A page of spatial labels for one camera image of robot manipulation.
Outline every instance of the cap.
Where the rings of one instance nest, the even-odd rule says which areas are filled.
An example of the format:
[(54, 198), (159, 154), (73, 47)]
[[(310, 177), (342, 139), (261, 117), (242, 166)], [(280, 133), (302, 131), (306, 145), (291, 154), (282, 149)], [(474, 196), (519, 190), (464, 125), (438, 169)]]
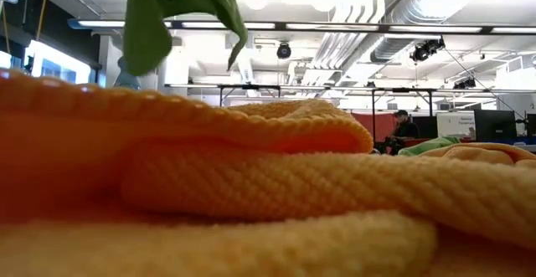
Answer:
[(395, 117), (400, 117), (402, 115), (410, 115), (410, 114), (408, 114), (407, 110), (399, 110), (396, 113), (394, 113)]

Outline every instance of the white sign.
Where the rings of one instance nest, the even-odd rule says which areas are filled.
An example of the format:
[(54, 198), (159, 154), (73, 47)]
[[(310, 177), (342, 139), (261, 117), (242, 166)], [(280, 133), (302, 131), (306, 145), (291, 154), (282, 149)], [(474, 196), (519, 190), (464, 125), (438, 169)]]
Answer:
[(437, 113), (438, 136), (476, 137), (473, 113)]

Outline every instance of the ceiling light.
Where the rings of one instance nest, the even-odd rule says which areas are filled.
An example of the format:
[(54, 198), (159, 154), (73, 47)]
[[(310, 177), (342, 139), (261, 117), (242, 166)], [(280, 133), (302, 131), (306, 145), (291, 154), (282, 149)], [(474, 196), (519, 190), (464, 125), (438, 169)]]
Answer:
[(244, 23), (246, 28), (255, 29), (273, 29), (276, 27), (274, 23)]
[(280, 87), (282, 90), (325, 90), (326, 87), (323, 86), (313, 86), (313, 85), (282, 85)]
[(332, 10), (335, 5), (330, 0), (315, 0), (312, 7), (319, 12), (326, 13)]
[(441, 39), (440, 35), (435, 34), (403, 34), (403, 33), (387, 33), (385, 38), (402, 38), (402, 39)]
[(173, 84), (165, 84), (165, 85), (171, 88), (199, 88), (199, 89), (218, 88), (218, 85), (173, 85)]
[(183, 28), (217, 28), (225, 29), (220, 22), (183, 22)]
[(356, 87), (348, 87), (348, 86), (334, 86), (331, 87), (330, 90), (351, 90), (351, 91), (370, 91), (373, 88), (356, 88)]
[(389, 31), (400, 32), (427, 32), (427, 33), (479, 33), (481, 27), (452, 27), (452, 26), (423, 26), (423, 25), (394, 25)]
[(424, 44), (415, 46), (415, 51), (410, 54), (410, 58), (416, 63), (422, 62), (427, 60), (431, 55), (436, 54), (438, 50), (441, 50), (444, 47), (445, 41), (443, 38), (427, 40)]
[(245, 0), (245, 5), (253, 10), (261, 10), (267, 3), (268, 0)]
[(78, 24), (87, 28), (123, 28), (123, 21), (79, 21)]
[(536, 27), (495, 27), (492, 33), (536, 33)]
[[(78, 25), (83, 28), (123, 28), (125, 27), (124, 21), (77, 21)], [(172, 27), (171, 22), (164, 22), (167, 28)]]
[(329, 32), (332, 31), (363, 31), (373, 32), (378, 30), (377, 25), (356, 25), (356, 24), (333, 24), (333, 23), (288, 23), (287, 29), (293, 30), (318, 30)]
[(477, 87), (477, 82), (474, 78), (469, 78), (466, 80), (463, 80), (462, 82), (454, 84), (454, 87), (452, 89), (454, 90), (464, 90), (464, 89), (471, 89)]

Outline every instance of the fluorescent light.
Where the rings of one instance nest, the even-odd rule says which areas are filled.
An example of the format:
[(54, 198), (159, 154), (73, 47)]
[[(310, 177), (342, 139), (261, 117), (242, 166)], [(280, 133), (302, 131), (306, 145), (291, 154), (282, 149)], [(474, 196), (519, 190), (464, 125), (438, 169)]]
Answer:
[(428, 34), (387, 33), (384, 36), (385, 38), (441, 39), (440, 35), (428, 35)]
[(273, 29), (276, 27), (274, 23), (244, 23), (246, 28), (256, 29)]
[(477, 89), (438, 89), (440, 93), (487, 93)]
[(282, 90), (325, 90), (325, 86), (313, 86), (313, 85), (282, 85)]
[(218, 88), (218, 85), (172, 85), (172, 84), (166, 84), (166, 86), (169, 86), (171, 88), (200, 88), (200, 89)]
[(183, 22), (184, 28), (220, 28), (225, 29), (225, 26), (219, 22)]
[(536, 33), (536, 27), (497, 27), (492, 33)]
[[(183, 22), (184, 28), (217, 28), (226, 29), (225, 25), (219, 22)], [(273, 29), (274, 23), (245, 23), (246, 28), (254, 29)]]
[(343, 87), (343, 86), (332, 87), (332, 90), (351, 90), (351, 91), (371, 91), (373, 89), (374, 88)]
[(78, 24), (87, 28), (123, 28), (125, 27), (124, 21), (79, 21)]
[(324, 30), (329, 32), (330, 30), (337, 31), (377, 31), (377, 25), (356, 25), (356, 24), (330, 24), (330, 23), (288, 23), (287, 29), (291, 30)]
[(424, 26), (424, 25), (394, 25), (389, 31), (400, 32), (429, 32), (429, 33), (479, 33), (481, 27), (457, 27), (457, 26)]

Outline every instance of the security camera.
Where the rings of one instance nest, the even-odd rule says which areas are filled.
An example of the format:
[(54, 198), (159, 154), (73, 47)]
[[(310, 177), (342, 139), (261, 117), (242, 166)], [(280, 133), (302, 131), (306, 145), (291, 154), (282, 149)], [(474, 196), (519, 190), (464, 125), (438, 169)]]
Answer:
[(291, 57), (291, 46), (288, 43), (280, 43), (279, 48), (277, 49), (277, 58), (278, 59), (288, 59)]

